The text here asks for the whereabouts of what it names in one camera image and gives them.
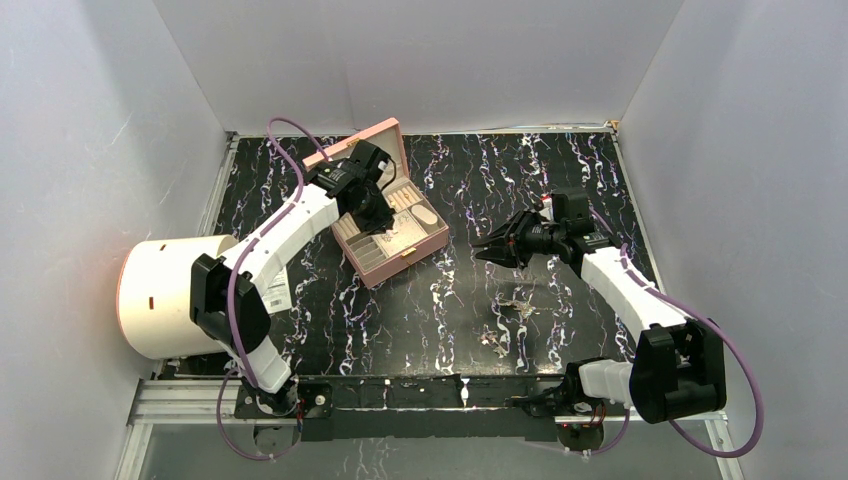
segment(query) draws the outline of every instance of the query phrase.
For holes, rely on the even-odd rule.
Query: white wall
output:
[[[112,478],[129,248],[196,233],[224,134],[150,1],[0,1],[0,469]]]
[[[618,119],[682,0],[155,3],[224,128],[256,134]]]
[[[845,478],[848,4],[686,0],[622,121],[671,294],[738,341],[766,399],[748,478]],[[752,403],[737,369],[737,444]]]

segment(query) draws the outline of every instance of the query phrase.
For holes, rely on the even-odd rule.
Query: black marble table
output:
[[[518,272],[475,260],[469,245],[542,194],[583,186],[653,280],[615,141],[607,132],[404,137],[412,180],[450,225],[450,243],[368,290],[323,232],[288,266],[294,307],[273,316],[272,339],[302,375],[526,375],[632,358],[610,307],[556,258],[536,256]],[[315,152],[303,138],[282,145],[296,159]],[[250,232],[295,184],[267,140],[241,139],[216,233]],[[221,375],[225,361],[183,359],[176,374]]]

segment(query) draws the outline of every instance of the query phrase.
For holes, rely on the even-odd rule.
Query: white cylinder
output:
[[[118,322],[138,353],[165,359],[223,351],[189,318],[191,266],[236,243],[218,235],[142,242],[130,251],[118,279]]]

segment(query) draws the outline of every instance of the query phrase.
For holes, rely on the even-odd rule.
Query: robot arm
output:
[[[625,268],[618,240],[595,231],[581,189],[554,192],[535,211],[517,213],[474,246],[485,247],[477,258],[510,268],[525,268],[536,253],[558,255],[638,338],[632,364],[591,359],[567,366],[575,403],[588,397],[632,405],[648,423],[724,407],[721,340],[645,290],[642,285],[650,282],[632,266]]]
[[[358,142],[349,158],[336,164],[321,162],[306,174],[306,186],[297,205],[291,207],[294,198],[289,199],[258,229],[220,257],[201,255],[192,265],[190,318],[244,367],[236,353],[226,314],[227,282],[233,270],[238,269],[235,295],[238,333],[256,375],[256,387],[261,391],[257,393],[270,394],[264,395],[268,403],[291,403],[285,398],[283,388],[291,377],[291,368],[268,336],[271,319],[262,303],[262,294],[306,243],[341,216],[349,213],[365,233],[382,233],[392,228],[395,212],[377,188],[377,180],[388,161],[389,155],[377,146]],[[251,251],[244,255],[248,248]]]

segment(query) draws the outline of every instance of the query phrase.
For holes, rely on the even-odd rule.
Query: pink case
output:
[[[350,155],[353,145],[368,140],[386,151],[401,167],[397,179],[384,197],[397,212],[395,227],[385,235],[364,236],[353,219],[345,215],[331,227],[350,263],[368,288],[409,268],[413,263],[448,244],[448,226],[433,209],[421,191],[409,180],[409,164],[403,148],[403,137],[397,119],[390,118],[325,150],[333,160]],[[316,153],[303,163],[311,170],[324,157]],[[381,187],[392,177],[392,166],[386,168],[377,182]]]

